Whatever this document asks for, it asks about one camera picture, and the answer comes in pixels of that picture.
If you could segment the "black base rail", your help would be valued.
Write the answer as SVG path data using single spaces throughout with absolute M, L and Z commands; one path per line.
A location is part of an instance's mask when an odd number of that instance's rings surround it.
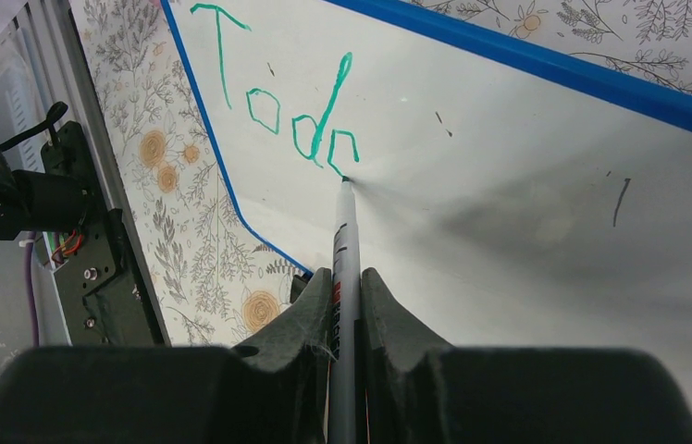
M 82 126 L 62 125 L 58 146 L 42 150 L 45 169 L 75 179 L 89 208 L 54 271 L 62 315 L 75 346 L 160 346 L 164 343 L 123 212 L 108 207 Z

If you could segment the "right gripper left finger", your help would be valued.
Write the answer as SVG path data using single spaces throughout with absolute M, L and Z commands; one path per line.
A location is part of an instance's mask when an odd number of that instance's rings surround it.
M 230 347 L 44 347 L 0 377 L 0 443 L 321 443 L 332 275 Z

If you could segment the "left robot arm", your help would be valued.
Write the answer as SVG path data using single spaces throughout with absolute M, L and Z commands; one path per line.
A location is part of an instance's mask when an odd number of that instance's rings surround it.
M 54 103 L 45 119 L 0 143 L 0 241 L 12 241 L 22 231 L 70 232 L 83 225 L 93 206 L 92 188 L 71 175 L 13 170 L 4 152 L 47 131 L 51 149 L 63 141 L 55 123 L 68 111 L 63 102 Z

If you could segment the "white marker pen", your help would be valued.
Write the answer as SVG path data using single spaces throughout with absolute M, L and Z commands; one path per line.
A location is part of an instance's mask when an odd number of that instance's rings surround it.
M 332 325 L 328 432 L 329 443 L 357 441 L 358 384 L 356 376 L 355 322 L 360 316 L 360 254 L 352 181 L 344 177 L 336 200 L 333 240 Z

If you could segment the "blue framed whiteboard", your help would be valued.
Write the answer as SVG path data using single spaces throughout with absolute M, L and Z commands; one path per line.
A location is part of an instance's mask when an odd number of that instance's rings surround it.
M 400 1 L 164 12 L 242 225 L 457 344 L 629 346 L 692 406 L 692 95 Z

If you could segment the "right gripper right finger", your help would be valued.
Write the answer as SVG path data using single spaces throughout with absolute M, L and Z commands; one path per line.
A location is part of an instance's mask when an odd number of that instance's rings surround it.
M 637 350 L 457 347 L 361 278 L 373 443 L 692 443 L 672 374 Z

